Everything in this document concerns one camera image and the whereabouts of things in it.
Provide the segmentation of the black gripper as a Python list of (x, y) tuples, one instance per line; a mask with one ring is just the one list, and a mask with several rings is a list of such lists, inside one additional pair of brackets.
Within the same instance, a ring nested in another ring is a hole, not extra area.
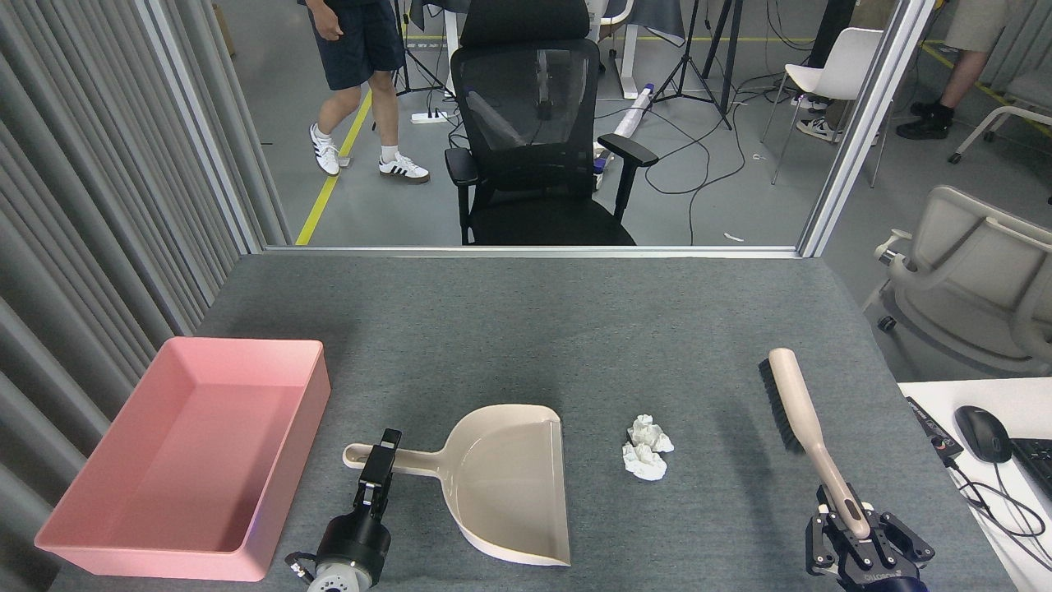
[(805, 527), (805, 569), (812, 576), (838, 576), (845, 591), (928, 591), (918, 569), (935, 556), (923, 540), (890, 512), (863, 502), (870, 527), (867, 539), (856, 536), (841, 517), (826, 486), (816, 491), (820, 508)]
[(316, 551), (316, 580), (333, 581), (337, 570), (350, 568), (351, 577), (378, 581), (390, 551), (390, 532), (382, 524), (392, 479), (392, 467), (402, 432), (385, 428), (380, 447), (372, 449), (358, 476), (352, 513), (330, 520)]

